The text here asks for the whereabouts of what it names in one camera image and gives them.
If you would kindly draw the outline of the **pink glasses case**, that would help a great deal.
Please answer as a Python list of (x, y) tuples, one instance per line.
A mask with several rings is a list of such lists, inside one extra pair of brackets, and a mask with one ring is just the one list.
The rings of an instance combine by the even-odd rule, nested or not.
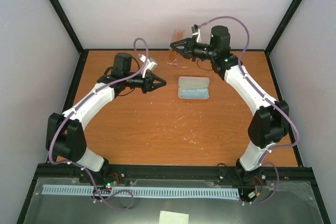
[(180, 92), (182, 90), (208, 89), (209, 83), (210, 83), (210, 79), (207, 77), (181, 76), (179, 77), (179, 85), (178, 85), (178, 92), (177, 92), (178, 98), (180, 98)]

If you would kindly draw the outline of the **light blue cleaning cloth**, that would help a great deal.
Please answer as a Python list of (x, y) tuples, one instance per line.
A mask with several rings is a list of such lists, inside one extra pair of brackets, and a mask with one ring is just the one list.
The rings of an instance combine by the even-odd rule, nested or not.
[(181, 99), (206, 100), (209, 98), (208, 89), (188, 89), (180, 92)]

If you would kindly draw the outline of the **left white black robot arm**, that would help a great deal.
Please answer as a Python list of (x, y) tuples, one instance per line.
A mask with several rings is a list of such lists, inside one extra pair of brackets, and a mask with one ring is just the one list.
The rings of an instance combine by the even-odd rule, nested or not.
[(112, 102), (125, 88), (139, 88), (146, 94), (166, 85), (166, 81), (153, 73), (158, 63), (145, 55), (139, 56), (143, 63), (138, 71), (132, 72), (133, 62), (139, 63), (132, 55), (118, 53), (113, 66), (107, 68), (92, 90), (77, 104), (61, 114), (53, 113), (48, 119), (46, 149), (52, 164), (57, 157), (62, 162), (78, 165), (91, 170), (91, 178), (97, 183), (108, 180), (108, 160), (94, 153), (88, 146), (84, 130), (97, 113)]

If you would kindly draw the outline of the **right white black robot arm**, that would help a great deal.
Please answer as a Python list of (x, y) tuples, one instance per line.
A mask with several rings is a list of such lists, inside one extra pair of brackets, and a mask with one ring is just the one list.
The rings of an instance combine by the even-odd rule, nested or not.
[(209, 44), (199, 41), (200, 31), (197, 26), (192, 31), (191, 38), (172, 42), (171, 49), (185, 59), (209, 60), (212, 70), (236, 90), (253, 115), (248, 127), (250, 142), (235, 165), (236, 179), (240, 183), (246, 182), (256, 174), (266, 153), (288, 134), (286, 116), (289, 114), (289, 105), (270, 96), (248, 74), (238, 57), (231, 52), (227, 27), (214, 26)]

